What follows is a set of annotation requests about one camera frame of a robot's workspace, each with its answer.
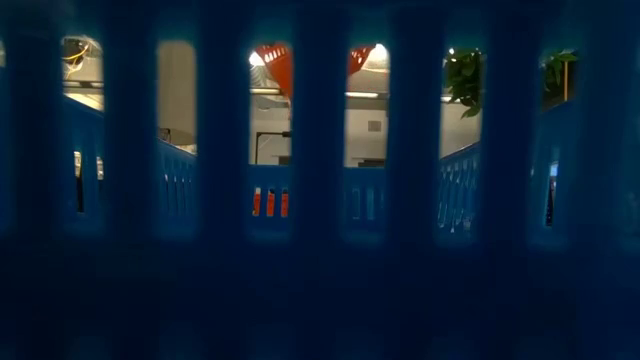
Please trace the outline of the blue plastic basket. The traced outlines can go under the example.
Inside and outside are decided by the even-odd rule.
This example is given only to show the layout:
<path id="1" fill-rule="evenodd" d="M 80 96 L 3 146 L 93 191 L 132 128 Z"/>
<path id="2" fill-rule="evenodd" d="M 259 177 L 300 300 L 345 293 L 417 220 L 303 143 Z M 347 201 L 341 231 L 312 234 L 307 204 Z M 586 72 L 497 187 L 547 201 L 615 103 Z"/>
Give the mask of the blue plastic basket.
<path id="1" fill-rule="evenodd" d="M 640 0 L 0 0 L 0 41 L 0 360 L 640 360 Z"/>

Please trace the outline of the potted green plant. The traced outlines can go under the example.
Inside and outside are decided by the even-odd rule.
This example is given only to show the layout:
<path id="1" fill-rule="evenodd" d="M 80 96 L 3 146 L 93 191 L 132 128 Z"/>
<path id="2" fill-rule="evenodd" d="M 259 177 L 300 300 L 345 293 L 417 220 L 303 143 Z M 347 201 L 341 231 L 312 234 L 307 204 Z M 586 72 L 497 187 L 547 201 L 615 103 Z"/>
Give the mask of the potted green plant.
<path id="1" fill-rule="evenodd" d="M 449 96 L 447 103 L 459 103 L 465 107 L 462 119 L 475 117 L 482 110 L 486 59 L 487 56 L 478 48 L 450 48 L 443 60 L 444 89 Z M 575 95 L 579 52 L 574 49 L 555 50 L 545 54 L 539 62 L 543 111 L 564 103 L 565 61 L 569 62 L 569 101 Z"/>

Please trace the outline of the orange plastic basket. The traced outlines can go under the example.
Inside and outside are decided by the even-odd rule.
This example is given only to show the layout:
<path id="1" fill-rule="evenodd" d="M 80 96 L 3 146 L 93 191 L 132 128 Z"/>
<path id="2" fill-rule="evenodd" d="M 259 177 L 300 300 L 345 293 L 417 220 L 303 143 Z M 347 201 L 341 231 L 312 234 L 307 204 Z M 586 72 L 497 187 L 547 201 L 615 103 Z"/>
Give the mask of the orange plastic basket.
<path id="1" fill-rule="evenodd" d="M 289 189 L 255 187 L 252 197 L 252 215 L 267 218 L 289 216 Z"/>
<path id="2" fill-rule="evenodd" d="M 371 54 L 378 48 L 380 46 L 375 44 L 351 49 L 347 60 L 347 78 L 365 69 Z M 268 82 L 275 83 L 281 97 L 287 100 L 293 98 L 293 50 L 287 44 L 277 42 L 260 45 L 249 56 L 249 63 L 255 87 L 262 87 L 263 82 L 267 82 L 266 87 L 269 88 Z"/>

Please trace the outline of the black pipe frame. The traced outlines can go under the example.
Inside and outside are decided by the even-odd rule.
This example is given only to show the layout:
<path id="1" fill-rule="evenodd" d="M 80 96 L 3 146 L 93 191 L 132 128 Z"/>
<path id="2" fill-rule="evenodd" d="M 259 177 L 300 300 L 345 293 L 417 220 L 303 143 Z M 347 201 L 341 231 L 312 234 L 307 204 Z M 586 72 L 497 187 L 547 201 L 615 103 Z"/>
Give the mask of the black pipe frame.
<path id="1" fill-rule="evenodd" d="M 254 164 L 259 164 L 259 151 L 260 151 L 260 138 L 262 136 L 279 136 L 282 138 L 291 138 L 291 131 L 272 132 L 272 131 L 257 131 L 255 134 L 255 148 L 254 148 Z"/>

